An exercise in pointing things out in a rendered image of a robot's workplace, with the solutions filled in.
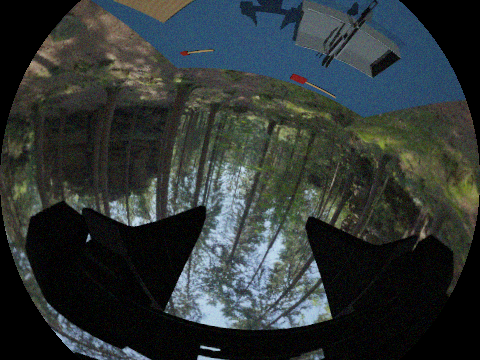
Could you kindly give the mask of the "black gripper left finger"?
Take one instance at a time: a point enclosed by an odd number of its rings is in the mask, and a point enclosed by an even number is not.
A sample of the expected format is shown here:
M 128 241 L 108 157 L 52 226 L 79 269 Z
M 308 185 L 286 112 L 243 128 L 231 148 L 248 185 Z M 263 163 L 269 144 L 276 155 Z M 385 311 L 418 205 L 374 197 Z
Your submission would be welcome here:
M 144 225 L 119 223 L 111 217 L 83 208 L 88 235 L 105 248 L 123 256 L 137 283 L 147 293 L 149 307 L 163 311 L 204 227 L 207 207 L 187 209 Z

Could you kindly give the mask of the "wooden board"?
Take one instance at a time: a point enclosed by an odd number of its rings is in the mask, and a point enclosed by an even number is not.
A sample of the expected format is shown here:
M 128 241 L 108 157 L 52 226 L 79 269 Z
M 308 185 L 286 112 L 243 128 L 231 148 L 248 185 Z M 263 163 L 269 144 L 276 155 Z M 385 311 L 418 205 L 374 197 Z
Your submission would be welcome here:
M 149 17 L 165 23 L 167 19 L 171 19 L 176 15 L 177 11 L 183 9 L 188 3 L 195 0 L 113 0 L 116 3 L 127 5 L 129 8 L 137 9 L 137 11 L 147 13 Z

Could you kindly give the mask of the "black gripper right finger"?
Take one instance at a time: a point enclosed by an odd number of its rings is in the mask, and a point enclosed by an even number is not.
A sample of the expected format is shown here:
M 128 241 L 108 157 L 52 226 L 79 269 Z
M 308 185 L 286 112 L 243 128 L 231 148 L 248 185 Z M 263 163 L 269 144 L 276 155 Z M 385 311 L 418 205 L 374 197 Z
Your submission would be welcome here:
M 352 312 L 352 304 L 372 287 L 395 257 L 412 252 L 417 236 L 373 245 L 315 216 L 305 224 L 309 245 L 323 280 L 332 319 Z

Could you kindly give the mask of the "red spatula with wooden handle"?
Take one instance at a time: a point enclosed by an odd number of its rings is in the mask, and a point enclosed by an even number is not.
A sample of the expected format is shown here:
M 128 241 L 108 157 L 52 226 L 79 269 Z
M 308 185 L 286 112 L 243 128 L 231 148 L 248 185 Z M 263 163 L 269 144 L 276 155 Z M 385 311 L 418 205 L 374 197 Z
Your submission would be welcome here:
M 333 96 L 332 93 L 329 93 L 329 92 L 325 91 L 325 89 L 316 87 L 316 85 L 308 83 L 308 81 L 307 81 L 308 79 L 304 79 L 303 76 L 296 75 L 296 73 L 292 73 L 292 76 L 289 77 L 289 79 L 295 80 L 295 81 L 297 81 L 297 83 L 301 83 L 301 84 L 305 83 L 305 84 L 308 84 L 308 85 L 312 85 L 312 87 L 315 87 L 315 88 L 319 89 L 319 91 L 327 93 L 327 95 L 329 95 L 329 96 L 336 97 L 336 96 Z

